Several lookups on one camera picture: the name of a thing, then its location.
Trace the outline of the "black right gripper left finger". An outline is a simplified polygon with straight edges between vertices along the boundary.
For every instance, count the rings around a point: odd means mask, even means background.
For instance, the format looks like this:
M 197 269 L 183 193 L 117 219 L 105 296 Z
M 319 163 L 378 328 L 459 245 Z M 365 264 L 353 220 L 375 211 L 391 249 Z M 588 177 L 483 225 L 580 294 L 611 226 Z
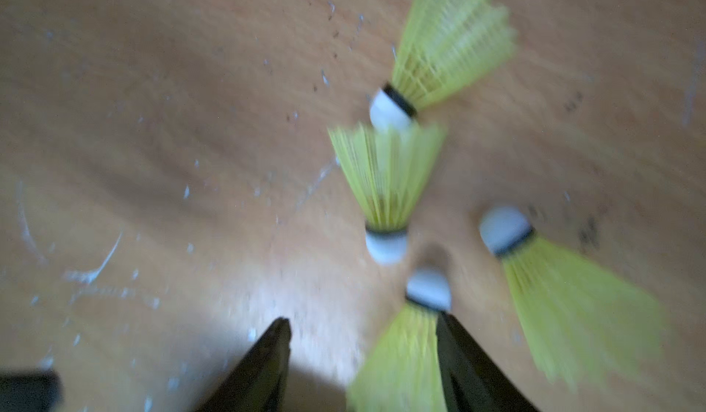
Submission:
M 292 329 L 276 318 L 198 411 L 282 410 L 289 374 Z

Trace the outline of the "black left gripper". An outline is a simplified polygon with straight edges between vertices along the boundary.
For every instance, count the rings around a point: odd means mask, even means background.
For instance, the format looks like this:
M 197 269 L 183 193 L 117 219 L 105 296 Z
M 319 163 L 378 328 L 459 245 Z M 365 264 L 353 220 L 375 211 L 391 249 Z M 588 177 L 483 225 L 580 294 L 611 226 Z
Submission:
M 61 378 L 54 371 L 1 374 L 2 411 L 53 411 L 62 398 Z

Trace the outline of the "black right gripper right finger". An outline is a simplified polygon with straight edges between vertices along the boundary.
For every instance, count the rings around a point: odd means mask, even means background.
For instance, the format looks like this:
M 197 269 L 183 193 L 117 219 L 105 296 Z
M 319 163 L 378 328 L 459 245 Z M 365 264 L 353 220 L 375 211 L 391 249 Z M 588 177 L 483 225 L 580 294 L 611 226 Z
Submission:
M 449 411 L 534 411 L 455 316 L 438 315 L 441 384 Z

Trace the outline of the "yellow shuttlecock twelve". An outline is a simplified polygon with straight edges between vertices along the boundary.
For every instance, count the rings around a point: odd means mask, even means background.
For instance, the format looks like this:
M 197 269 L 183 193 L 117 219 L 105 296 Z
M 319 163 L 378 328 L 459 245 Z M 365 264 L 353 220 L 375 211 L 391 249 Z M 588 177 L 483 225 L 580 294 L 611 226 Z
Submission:
M 437 325 L 439 315 L 451 307 L 445 273 L 416 270 L 406 283 L 400 312 L 347 388 L 347 410 L 445 411 Z

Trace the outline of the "yellow shuttlecock ten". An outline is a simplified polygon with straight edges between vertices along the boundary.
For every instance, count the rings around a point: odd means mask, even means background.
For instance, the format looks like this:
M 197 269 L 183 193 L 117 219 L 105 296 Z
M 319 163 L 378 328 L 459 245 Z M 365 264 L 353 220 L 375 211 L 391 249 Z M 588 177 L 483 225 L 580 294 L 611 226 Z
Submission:
M 546 378 L 575 390 L 636 376 L 662 353 L 661 303 L 585 256 L 543 237 L 515 207 L 488 210 L 479 224 L 502 265 L 531 357 Z

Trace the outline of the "yellow shuttlecock thirteen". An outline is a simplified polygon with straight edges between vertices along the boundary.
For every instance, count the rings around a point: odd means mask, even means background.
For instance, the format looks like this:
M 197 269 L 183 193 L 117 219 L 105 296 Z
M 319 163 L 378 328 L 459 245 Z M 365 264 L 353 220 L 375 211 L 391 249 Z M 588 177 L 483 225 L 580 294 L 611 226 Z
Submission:
M 365 219 L 372 259 L 401 262 L 408 226 L 444 145 L 447 129 L 412 123 L 404 129 L 371 125 L 328 130 L 336 159 Z

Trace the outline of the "yellow shuttlecock five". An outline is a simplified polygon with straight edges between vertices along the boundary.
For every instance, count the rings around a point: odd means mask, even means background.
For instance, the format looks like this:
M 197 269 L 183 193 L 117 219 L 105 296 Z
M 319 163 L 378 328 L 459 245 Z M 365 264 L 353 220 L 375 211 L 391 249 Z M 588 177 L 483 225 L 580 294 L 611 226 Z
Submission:
M 517 38 L 509 10 L 493 0 L 413 0 L 391 77 L 371 100 L 371 125 L 406 129 L 507 62 Z

